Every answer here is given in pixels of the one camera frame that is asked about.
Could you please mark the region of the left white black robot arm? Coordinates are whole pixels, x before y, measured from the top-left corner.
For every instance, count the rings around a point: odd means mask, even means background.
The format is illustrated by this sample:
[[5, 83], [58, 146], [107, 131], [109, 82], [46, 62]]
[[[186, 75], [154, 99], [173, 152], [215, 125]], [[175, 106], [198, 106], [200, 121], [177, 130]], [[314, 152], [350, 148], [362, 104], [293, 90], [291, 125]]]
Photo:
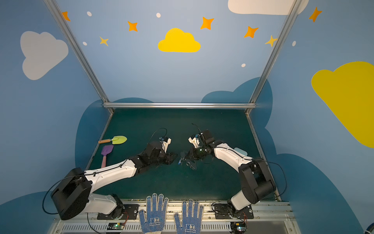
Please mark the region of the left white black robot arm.
[[165, 137], [147, 144], [146, 149], [123, 162], [104, 168], [71, 170], [51, 193], [62, 220], [79, 214], [97, 213], [102, 219], [121, 219], [125, 206], [117, 195], [99, 195], [95, 191], [116, 181], [146, 172], [151, 166], [170, 165], [175, 154], [167, 151], [171, 139]]

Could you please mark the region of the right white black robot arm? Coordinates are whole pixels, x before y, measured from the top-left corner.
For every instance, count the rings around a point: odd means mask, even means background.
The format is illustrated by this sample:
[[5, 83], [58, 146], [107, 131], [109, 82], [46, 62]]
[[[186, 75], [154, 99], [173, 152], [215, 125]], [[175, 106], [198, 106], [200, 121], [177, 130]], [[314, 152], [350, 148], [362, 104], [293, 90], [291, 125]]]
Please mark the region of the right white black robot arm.
[[277, 190], [267, 161], [254, 159], [239, 148], [231, 148], [227, 143], [215, 140], [209, 130], [190, 136], [189, 142], [192, 144], [190, 150], [181, 153], [181, 161], [189, 168], [195, 170], [195, 161], [211, 155], [238, 172], [241, 190], [228, 201], [231, 213], [256, 204]]

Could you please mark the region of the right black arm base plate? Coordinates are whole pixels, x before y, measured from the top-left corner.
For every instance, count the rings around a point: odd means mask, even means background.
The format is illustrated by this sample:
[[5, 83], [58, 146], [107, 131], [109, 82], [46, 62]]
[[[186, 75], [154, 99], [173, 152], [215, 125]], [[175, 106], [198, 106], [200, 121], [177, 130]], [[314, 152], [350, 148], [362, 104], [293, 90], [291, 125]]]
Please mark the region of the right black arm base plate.
[[253, 219], [254, 214], [251, 205], [244, 207], [241, 210], [236, 210], [232, 204], [227, 203], [212, 203], [211, 209], [215, 214], [216, 219]]

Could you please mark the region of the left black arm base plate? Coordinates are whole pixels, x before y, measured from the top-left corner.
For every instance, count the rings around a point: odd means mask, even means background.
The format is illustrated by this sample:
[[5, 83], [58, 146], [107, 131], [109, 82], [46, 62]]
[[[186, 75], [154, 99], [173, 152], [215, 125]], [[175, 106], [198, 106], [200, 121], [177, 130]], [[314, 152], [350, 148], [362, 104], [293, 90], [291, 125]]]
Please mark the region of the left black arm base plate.
[[138, 204], [123, 204], [117, 206], [111, 213], [97, 215], [98, 220], [136, 220], [139, 212]]

